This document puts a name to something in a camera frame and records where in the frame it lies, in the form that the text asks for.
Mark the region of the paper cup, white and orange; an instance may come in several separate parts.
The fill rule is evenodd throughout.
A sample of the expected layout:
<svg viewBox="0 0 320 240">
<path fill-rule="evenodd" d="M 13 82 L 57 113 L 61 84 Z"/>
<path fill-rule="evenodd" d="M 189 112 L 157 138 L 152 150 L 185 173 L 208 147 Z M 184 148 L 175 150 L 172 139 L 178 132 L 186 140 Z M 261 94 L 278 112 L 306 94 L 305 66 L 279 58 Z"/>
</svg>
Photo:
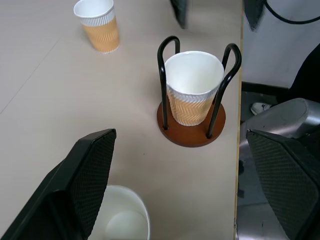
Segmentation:
<svg viewBox="0 0 320 240">
<path fill-rule="evenodd" d="M 90 43 L 98 52 L 114 52 L 120 45 L 114 0 L 79 0 L 73 7 Z"/>
<path fill-rule="evenodd" d="M 166 89 L 173 118 L 191 127 L 202 123 L 222 83 L 224 67 L 207 52 L 185 51 L 165 63 Z"/>
<path fill-rule="evenodd" d="M 147 208 L 133 190 L 108 185 L 88 240 L 150 240 Z"/>
</svg>

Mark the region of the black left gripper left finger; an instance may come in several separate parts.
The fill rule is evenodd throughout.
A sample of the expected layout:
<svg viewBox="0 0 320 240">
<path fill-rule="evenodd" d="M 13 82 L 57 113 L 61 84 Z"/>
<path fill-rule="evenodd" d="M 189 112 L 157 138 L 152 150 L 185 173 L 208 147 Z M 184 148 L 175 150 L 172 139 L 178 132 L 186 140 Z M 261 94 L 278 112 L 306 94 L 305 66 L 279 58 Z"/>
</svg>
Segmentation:
<svg viewBox="0 0 320 240">
<path fill-rule="evenodd" d="M 80 138 L 0 240 L 88 240 L 108 184 L 116 138 L 114 128 Z"/>
</svg>

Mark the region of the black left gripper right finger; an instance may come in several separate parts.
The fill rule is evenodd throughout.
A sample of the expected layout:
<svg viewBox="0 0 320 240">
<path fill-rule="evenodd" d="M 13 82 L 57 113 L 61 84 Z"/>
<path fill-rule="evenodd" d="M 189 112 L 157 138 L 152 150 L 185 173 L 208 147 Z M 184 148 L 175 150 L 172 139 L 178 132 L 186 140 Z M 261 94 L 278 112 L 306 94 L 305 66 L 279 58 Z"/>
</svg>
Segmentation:
<svg viewBox="0 0 320 240">
<path fill-rule="evenodd" d="M 320 240 L 320 161 L 297 140 L 260 130 L 246 139 L 263 193 L 289 240 Z"/>
</svg>

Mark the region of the black floor mat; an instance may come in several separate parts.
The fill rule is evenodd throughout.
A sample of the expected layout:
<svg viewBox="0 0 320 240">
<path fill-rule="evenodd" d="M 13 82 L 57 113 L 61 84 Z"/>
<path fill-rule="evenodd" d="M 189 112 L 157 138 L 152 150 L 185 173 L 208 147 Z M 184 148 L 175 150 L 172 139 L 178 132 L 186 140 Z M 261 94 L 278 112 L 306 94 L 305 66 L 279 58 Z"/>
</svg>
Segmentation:
<svg viewBox="0 0 320 240">
<path fill-rule="evenodd" d="M 243 81 L 241 83 L 240 123 L 253 116 L 250 107 L 255 102 L 276 104 L 277 97 L 286 95 L 288 88 Z"/>
</svg>

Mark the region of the black trouser leg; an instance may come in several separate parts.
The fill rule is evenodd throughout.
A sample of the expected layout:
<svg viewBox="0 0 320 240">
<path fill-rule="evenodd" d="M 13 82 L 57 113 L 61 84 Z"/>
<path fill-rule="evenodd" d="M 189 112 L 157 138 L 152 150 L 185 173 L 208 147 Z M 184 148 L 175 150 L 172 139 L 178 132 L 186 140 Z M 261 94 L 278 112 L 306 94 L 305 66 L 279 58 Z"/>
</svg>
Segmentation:
<svg viewBox="0 0 320 240">
<path fill-rule="evenodd" d="M 301 65 L 290 88 L 292 98 L 320 103 L 320 43 Z"/>
</svg>

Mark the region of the white sneaker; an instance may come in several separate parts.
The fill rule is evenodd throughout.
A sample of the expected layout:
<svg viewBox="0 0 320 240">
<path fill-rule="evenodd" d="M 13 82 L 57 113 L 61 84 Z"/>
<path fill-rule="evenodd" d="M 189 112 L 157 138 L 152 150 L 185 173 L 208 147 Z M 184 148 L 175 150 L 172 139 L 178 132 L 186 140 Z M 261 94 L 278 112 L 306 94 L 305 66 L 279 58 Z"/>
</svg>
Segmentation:
<svg viewBox="0 0 320 240">
<path fill-rule="evenodd" d="M 252 112 L 253 115 L 258 115 L 268 109 L 270 109 L 273 105 L 272 104 L 267 104 L 263 102 L 255 102 L 251 105 L 250 111 Z"/>
</svg>

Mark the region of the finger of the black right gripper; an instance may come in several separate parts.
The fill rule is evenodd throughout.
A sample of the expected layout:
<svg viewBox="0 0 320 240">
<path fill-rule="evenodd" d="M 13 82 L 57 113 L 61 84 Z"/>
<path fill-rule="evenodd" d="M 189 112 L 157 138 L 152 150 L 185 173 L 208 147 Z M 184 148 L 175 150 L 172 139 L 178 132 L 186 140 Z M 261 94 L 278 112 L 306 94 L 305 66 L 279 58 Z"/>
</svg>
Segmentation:
<svg viewBox="0 0 320 240">
<path fill-rule="evenodd" d="M 188 0 L 169 0 L 175 19 L 181 29 L 187 29 L 188 25 Z"/>
<path fill-rule="evenodd" d="M 243 0 L 243 3 L 249 28 L 255 32 L 264 14 L 265 0 Z"/>
</svg>

